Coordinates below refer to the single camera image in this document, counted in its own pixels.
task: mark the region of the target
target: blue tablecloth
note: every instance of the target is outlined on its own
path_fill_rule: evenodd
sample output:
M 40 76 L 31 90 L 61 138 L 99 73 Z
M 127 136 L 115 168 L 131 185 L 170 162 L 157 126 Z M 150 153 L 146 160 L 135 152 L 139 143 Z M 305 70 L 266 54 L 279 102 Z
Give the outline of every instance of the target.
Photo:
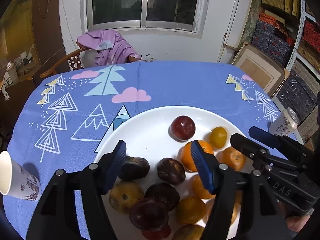
M 93 162 L 106 137 L 127 119 L 171 105 L 214 112 L 246 136 L 253 125 L 267 130 L 280 114 L 263 90 L 231 65 L 167 61 L 93 67 L 45 79 L 26 102 L 8 151 L 44 190 L 57 169 L 80 171 Z M 6 216 L 23 238 L 36 205 L 4 197 Z M 79 192 L 76 208 L 81 234 L 89 238 Z

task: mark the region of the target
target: chair backrest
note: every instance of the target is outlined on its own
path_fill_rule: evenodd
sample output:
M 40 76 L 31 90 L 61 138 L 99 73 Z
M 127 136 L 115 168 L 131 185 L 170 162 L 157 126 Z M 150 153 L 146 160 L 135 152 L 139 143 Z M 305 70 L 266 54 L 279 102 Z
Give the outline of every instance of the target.
M 73 52 L 71 52 L 68 55 L 65 55 L 63 58 L 58 60 L 51 68 L 49 68 L 47 71 L 41 73 L 39 76 L 40 78 L 46 78 L 49 75 L 56 75 L 56 67 L 59 66 L 61 63 L 68 61 L 73 68 L 73 70 L 76 69 L 83 69 L 82 64 L 81 64 L 81 59 L 80 59 L 80 53 L 83 51 L 86 51 L 90 48 L 87 47 L 82 47 L 80 49 L 77 49 Z

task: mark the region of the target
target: paper cup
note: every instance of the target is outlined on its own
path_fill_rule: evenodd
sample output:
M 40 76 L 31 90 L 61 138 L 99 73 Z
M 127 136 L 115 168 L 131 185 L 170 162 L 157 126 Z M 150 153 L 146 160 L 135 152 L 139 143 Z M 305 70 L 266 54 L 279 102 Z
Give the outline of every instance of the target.
M 0 153 L 0 192 L 31 201 L 38 201 L 41 195 L 39 180 L 11 159 L 7 151 Z

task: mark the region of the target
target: yellow fruit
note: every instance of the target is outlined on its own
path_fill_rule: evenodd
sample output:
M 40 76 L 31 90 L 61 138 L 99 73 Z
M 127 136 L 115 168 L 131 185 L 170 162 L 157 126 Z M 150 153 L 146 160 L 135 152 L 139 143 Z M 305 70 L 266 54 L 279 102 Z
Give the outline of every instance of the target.
M 209 143 L 206 141 L 198 140 L 199 144 L 201 145 L 202 149 L 206 153 L 213 154 L 213 150 Z M 197 172 L 197 168 L 195 163 L 193 162 L 192 156 L 191 156 L 191 143 L 188 142 L 183 148 L 181 152 L 181 162 L 182 164 L 192 172 Z
M 209 135 L 209 143 L 213 149 L 221 149 L 226 144 L 227 136 L 227 131 L 223 127 L 216 127 Z
M 190 196 L 176 206 L 176 218 L 180 224 L 194 224 L 205 216 L 206 211 L 205 203 L 200 198 Z
M 198 225 L 185 225 L 174 233 L 172 240 L 199 240 L 203 230 Z
M 196 175 L 195 178 L 193 179 L 193 181 L 192 181 L 192 189 L 193 189 L 193 193 L 198 198 L 211 199 L 211 198 L 215 197 L 215 195 L 211 195 L 210 192 L 203 187 L 199 175 Z
M 121 181 L 110 192 L 111 207 L 123 214 L 129 214 L 130 209 L 144 198 L 143 189 L 134 181 Z

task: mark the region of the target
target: electrical outlet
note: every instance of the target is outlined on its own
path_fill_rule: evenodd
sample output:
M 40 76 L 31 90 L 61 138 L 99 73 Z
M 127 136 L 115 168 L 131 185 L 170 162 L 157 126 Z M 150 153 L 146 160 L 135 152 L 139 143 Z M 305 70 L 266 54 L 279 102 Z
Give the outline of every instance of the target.
M 146 57 L 148 62 L 157 60 L 157 57 L 155 55 L 147 55 Z

